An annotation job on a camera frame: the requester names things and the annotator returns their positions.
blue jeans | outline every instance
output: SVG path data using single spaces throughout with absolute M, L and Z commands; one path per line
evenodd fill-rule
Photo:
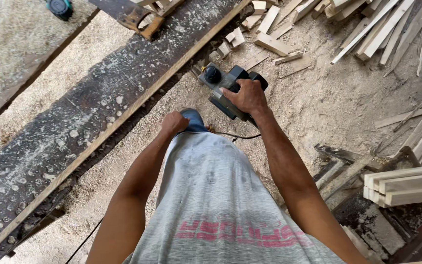
M 208 129 L 204 127 L 203 120 L 201 119 L 200 113 L 193 108 L 187 108 L 180 111 L 184 118 L 189 118 L 190 122 L 188 123 L 187 128 L 182 132 L 208 132 Z

sawdust-covered floor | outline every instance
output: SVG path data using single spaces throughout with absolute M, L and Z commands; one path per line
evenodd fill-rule
M 306 52 L 311 53 L 311 66 L 308 69 L 278 79 L 279 70 L 287 65 L 273 66 L 271 59 L 278 57 L 273 53 L 252 69 L 270 84 L 266 90 L 268 103 L 312 175 L 318 172 L 321 162 L 313 148 L 316 143 L 366 153 L 391 133 L 389 127 L 375 129 L 373 121 L 411 110 L 422 100 L 422 73 L 419 77 L 415 75 L 419 37 L 416 37 L 395 73 L 385 78 L 382 78 L 384 70 L 377 65 L 379 55 L 364 63 L 348 56 L 330 65 L 338 51 L 337 47 L 359 21 L 360 15 L 342 22 L 329 22 L 324 15 L 317 20 L 307 16 L 281 39 L 289 45 L 302 45 Z M 125 45 L 131 34 L 100 12 L 1 115 L 0 147 L 85 76 L 92 65 Z M 224 70 L 242 64 L 262 50 L 251 40 L 247 39 L 243 47 L 234 50 L 225 60 L 213 53 L 211 61 Z M 132 132 L 80 179 L 62 205 L 67 214 L 18 247 L 14 257 L 5 257 L 0 263 L 64 263 L 103 217 L 126 169 L 155 137 L 163 116 L 170 111 L 194 107 L 200 111 L 205 123 L 213 124 L 217 131 L 243 136 L 258 133 L 249 123 L 228 119 L 208 102 L 208 96 L 208 88 L 190 73 L 185 74 Z M 415 119 L 407 125 L 414 126 L 417 122 Z M 399 137 L 381 154 L 396 152 L 407 134 Z M 249 156 L 257 174 L 273 196 L 278 197 L 262 140 L 237 140 L 235 144 Z M 161 177 L 149 197 L 147 218 L 154 212 L 160 180 Z M 82 262 L 92 238 L 72 263 Z

cable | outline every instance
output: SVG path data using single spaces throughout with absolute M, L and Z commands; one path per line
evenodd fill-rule
M 237 139 L 250 140 L 250 139 L 254 139 L 254 138 L 261 136 L 261 134 L 258 134 L 258 135 L 251 136 L 251 137 L 241 137 L 241 136 L 238 136 L 238 135 L 232 135 L 232 134 L 224 133 L 224 132 L 215 132 L 215 134 L 222 134 L 222 135 L 228 135 L 228 136 L 234 137 L 235 139 L 233 139 L 232 142 L 235 142 Z
M 102 220 L 104 218 L 102 218 L 97 225 L 94 227 L 94 230 L 92 230 L 92 232 L 86 237 L 86 239 L 84 239 L 84 241 L 79 245 L 79 247 L 77 247 L 76 251 L 74 251 L 73 255 L 71 255 L 71 257 L 66 261 L 66 264 L 69 263 L 69 261 L 71 261 L 71 259 L 74 257 L 74 255 L 76 255 L 76 253 L 79 251 L 79 249 L 81 249 L 81 247 L 84 245 L 84 243 L 87 241 L 87 239 L 89 239 L 89 237 L 91 237 L 91 235 L 94 233 L 94 231 L 96 231 L 97 227 L 100 225 L 100 223 L 102 223 Z

gray t-shirt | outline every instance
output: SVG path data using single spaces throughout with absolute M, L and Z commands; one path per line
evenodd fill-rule
M 184 132 L 170 144 L 157 208 L 128 263 L 344 263 L 281 212 L 231 141 Z

tape measure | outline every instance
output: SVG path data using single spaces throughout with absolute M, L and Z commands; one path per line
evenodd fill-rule
M 68 21 L 73 15 L 73 7 L 69 0 L 47 0 L 46 8 L 48 8 L 57 18 L 64 21 Z

